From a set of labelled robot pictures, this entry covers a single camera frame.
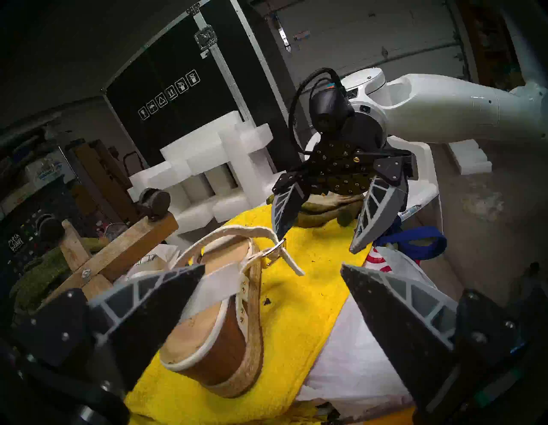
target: blue strap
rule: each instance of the blue strap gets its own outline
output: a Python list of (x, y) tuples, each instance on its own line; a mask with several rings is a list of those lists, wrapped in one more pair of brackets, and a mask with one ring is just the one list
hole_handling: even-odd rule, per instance
[[(376, 240), (377, 245), (386, 243), (397, 243), (398, 250), (413, 260), (429, 260), (437, 257), (447, 247), (447, 238), (433, 226), (417, 227), (415, 229), (398, 231), (401, 221), (396, 221), (390, 226), (388, 231)], [(408, 241), (416, 241), (433, 237), (435, 240), (426, 246), (418, 246), (409, 243)]]

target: wooden plank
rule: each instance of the wooden plank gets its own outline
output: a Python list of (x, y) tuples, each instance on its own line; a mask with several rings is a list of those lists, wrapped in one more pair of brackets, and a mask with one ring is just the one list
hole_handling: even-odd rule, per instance
[(101, 274), (114, 282), (178, 228), (177, 221), (170, 212), (157, 222), (150, 221), (148, 217), (142, 218), (75, 270), (42, 302), (42, 306), (69, 289), (82, 288), (86, 284), (82, 271), (86, 269), (90, 270), (90, 279)]
[(92, 255), (82, 244), (82, 239), (72, 224), (68, 220), (63, 220), (62, 225), (65, 229), (65, 235), (61, 239), (61, 252), (67, 261), (68, 267), (75, 271)]
[(109, 175), (101, 165), (101, 157), (88, 144), (74, 149), (79, 162), (107, 202), (112, 206), (123, 222), (135, 223), (139, 216), (128, 193)]
[(116, 178), (116, 180), (118, 180), (118, 183), (123, 189), (127, 190), (133, 186), (133, 184), (129, 181), (128, 176), (122, 172), (122, 169), (101, 140), (91, 141), (89, 145), (99, 154), (101, 160), (104, 161), (112, 175)]
[(90, 300), (110, 288), (112, 288), (112, 283), (110, 283), (103, 275), (97, 275), (82, 287), (82, 292), (85, 297)]

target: black cable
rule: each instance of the black cable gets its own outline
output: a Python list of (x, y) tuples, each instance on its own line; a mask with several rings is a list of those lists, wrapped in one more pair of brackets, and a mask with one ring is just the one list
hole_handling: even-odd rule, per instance
[(342, 90), (344, 94), (346, 94), (346, 90), (343, 87), (343, 84), (341, 83), (341, 80), (337, 73), (331, 69), (331, 68), (320, 68), (316, 71), (314, 71), (312, 74), (310, 74), (308, 77), (306, 77), (303, 82), (300, 84), (300, 86), (297, 88), (297, 91), (295, 92), (295, 95), (293, 96), (293, 100), (291, 102), (291, 107), (289, 108), (289, 117), (288, 117), (288, 129), (289, 129), (289, 140), (293, 143), (295, 148), (297, 149), (297, 152), (300, 154), (307, 154), (309, 155), (310, 152), (305, 151), (299, 143), (297, 143), (297, 140), (295, 139), (294, 134), (294, 123), (295, 123), (295, 109), (297, 108), (297, 102), (299, 101), (299, 97), (301, 96), (302, 91), (310, 84), (314, 78), (318, 77), (321, 74), (328, 73), (331, 77), (331, 82), (335, 84), (335, 87), (339, 90)]

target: bolt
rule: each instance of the bolt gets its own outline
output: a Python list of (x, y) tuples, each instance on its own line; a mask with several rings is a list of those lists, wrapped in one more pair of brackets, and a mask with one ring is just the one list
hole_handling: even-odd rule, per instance
[(483, 334), (481, 332), (472, 332), (471, 337), (478, 344), (486, 344), (487, 343), (487, 337), (485, 336), (485, 334)]

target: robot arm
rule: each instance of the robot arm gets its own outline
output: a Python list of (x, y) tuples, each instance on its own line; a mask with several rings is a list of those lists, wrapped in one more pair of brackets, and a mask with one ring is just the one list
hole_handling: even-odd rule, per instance
[(388, 134), (408, 141), (541, 140), (546, 137), (546, 88), (534, 82), (511, 92), (456, 78), (407, 74), (385, 82), (380, 68), (342, 80), (356, 108), (365, 105)]

